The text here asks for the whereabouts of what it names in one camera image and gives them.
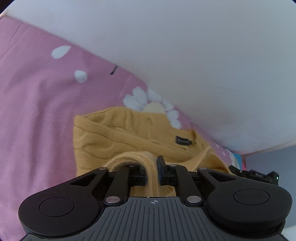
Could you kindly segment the black device with display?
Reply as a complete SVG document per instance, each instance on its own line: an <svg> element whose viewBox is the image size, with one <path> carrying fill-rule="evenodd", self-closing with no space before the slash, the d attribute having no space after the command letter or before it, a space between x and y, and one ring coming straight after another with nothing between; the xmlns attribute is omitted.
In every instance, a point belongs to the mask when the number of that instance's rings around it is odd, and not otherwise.
<svg viewBox="0 0 296 241"><path fill-rule="evenodd" d="M243 177L243 178L247 178L247 179L251 179L251 180L255 180L255 181L260 181L260 182L264 182L264 183L269 183L269 184L273 184L273 185L278 185L279 174L275 171L272 171L272 172L268 173L267 175L265 175L260 172L254 171L254 170L250 170L250 171L240 170L240 169L234 167L233 165L229 166L229 170L233 174L235 174L239 177Z"/></svg>

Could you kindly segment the pink printed bed sheet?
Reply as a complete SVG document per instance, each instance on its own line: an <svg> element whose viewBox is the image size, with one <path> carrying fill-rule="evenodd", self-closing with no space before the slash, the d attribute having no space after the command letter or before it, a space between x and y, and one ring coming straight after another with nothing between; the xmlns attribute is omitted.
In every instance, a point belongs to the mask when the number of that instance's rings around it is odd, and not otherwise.
<svg viewBox="0 0 296 241"><path fill-rule="evenodd" d="M1 17L1 240L20 240L20 203L74 178L73 122L113 106L166 114L197 129L128 71L64 39Z"/></svg>

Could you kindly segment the yellow cable-knit cardigan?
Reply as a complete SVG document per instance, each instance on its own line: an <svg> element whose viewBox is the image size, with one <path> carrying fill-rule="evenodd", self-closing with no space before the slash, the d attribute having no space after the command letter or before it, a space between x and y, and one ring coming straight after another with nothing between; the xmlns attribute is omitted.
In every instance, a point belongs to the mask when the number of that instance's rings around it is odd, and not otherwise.
<svg viewBox="0 0 296 241"><path fill-rule="evenodd" d="M166 164L189 171L200 167L230 173L213 148L195 130L171 126L165 114L143 113L125 107L108 108L74 118L73 146L76 175L99 167L117 171L138 164L147 174L147 184L131 188L131 196L175 196L173 186L161 186L157 156Z"/></svg>

